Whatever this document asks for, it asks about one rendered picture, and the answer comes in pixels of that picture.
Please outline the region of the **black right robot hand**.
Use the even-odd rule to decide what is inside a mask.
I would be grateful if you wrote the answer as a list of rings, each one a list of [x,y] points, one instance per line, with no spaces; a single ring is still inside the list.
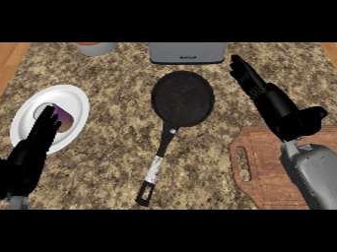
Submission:
[[[320,120],[328,112],[322,106],[298,109],[289,96],[273,83],[266,83],[251,65],[230,55],[229,75],[248,95],[264,123],[279,138],[288,142],[320,130]]]

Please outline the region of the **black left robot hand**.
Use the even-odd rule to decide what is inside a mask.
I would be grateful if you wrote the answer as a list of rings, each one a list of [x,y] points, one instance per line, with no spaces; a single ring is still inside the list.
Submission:
[[[48,105],[36,119],[29,136],[18,142],[5,159],[0,158],[0,200],[27,197],[38,186],[45,153],[60,127],[54,107]]]

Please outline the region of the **brown wooden cutting board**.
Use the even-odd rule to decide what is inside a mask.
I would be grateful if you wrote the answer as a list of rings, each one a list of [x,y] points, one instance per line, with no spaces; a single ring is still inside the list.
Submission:
[[[337,126],[322,126],[320,131],[297,142],[300,145],[326,146],[337,154]],[[249,180],[241,179],[236,149],[245,150]],[[307,206],[291,183],[279,161],[281,140],[266,126],[244,126],[229,145],[229,158],[235,184],[263,210],[306,210]]]

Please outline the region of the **black frying pan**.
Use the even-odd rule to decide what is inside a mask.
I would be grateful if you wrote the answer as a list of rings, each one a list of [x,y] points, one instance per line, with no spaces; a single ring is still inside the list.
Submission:
[[[150,105],[162,120],[162,131],[158,151],[134,198],[143,207],[149,205],[159,166],[172,137],[180,128],[193,127],[205,121],[212,104],[211,85],[199,74],[174,71],[156,81],[150,92]]]

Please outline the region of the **purple and yellow can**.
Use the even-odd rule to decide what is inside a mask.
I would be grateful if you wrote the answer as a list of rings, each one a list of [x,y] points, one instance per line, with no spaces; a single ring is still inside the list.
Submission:
[[[60,127],[57,128],[58,133],[64,133],[72,126],[73,123],[73,117],[72,115],[63,110],[63,108],[55,105],[54,103],[45,102],[42,103],[33,112],[33,118],[38,119],[39,115],[42,114],[44,109],[51,106],[53,107],[53,113],[57,115],[57,121],[60,122]]]

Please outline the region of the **white oval plate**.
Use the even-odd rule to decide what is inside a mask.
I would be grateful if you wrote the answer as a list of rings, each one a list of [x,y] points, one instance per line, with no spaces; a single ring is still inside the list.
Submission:
[[[64,132],[57,132],[47,153],[60,151],[75,140],[85,126],[90,102],[85,93],[70,85],[54,85],[35,93],[21,104],[11,120],[10,141],[17,146],[27,137],[36,118],[45,105],[57,105],[72,116],[72,125]]]

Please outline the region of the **grey toaster appliance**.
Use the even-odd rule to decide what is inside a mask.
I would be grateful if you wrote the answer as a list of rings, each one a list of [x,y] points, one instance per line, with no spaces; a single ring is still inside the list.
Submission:
[[[224,42],[149,42],[153,64],[215,64],[223,61]]]

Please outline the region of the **grey pot with orange rim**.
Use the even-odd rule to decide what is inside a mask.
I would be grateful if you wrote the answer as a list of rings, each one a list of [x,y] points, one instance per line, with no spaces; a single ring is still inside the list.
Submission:
[[[78,42],[76,48],[78,51],[90,57],[101,56],[112,52],[118,44],[115,42]]]

